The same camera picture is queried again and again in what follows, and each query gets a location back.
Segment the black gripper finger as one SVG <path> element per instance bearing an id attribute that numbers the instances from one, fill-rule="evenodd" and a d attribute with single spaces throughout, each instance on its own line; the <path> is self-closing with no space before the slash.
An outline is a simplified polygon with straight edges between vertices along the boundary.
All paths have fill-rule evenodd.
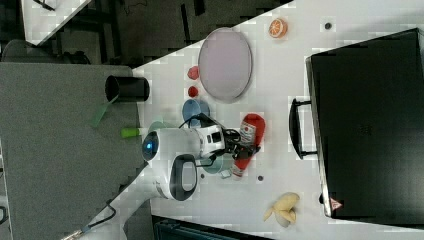
<path id="1" fill-rule="evenodd" d="M 253 157 L 259 150 L 261 149 L 260 146 L 256 146 L 256 147 L 243 147 L 239 152 L 238 152 L 238 158 L 239 159 L 248 159 Z"/>

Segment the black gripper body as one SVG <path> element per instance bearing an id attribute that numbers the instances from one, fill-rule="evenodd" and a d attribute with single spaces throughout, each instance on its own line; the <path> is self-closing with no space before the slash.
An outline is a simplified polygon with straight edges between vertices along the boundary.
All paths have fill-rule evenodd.
<path id="1" fill-rule="evenodd" d="M 225 142 L 224 152 L 227 154 L 231 154 L 233 157 L 238 157 L 242 149 L 240 145 L 240 133 L 234 129 L 224 129 L 223 137 Z"/>

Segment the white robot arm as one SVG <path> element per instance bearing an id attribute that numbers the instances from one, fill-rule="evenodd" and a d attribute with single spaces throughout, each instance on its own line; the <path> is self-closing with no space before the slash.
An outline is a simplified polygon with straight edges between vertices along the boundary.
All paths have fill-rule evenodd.
<path id="1" fill-rule="evenodd" d="M 78 233 L 77 240 L 127 240 L 124 225 L 152 198 L 185 201 L 197 186 L 198 161 L 223 154 L 250 157 L 260 140 L 245 128 L 220 125 L 202 128 L 162 128 L 148 133 L 142 143 L 147 165 L 139 175 Z"/>

